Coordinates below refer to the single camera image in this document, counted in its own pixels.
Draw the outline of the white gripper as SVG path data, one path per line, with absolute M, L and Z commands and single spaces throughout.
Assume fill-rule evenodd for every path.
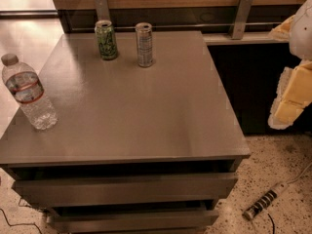
M 312 0 L 306 0 L 294 16 L 274 27 L 269 37 L 290 40 L 291 53 L 305 59 L 295 68 L 284 68 L 270 109 L 269 127 L 284 130 L 312 102 Z

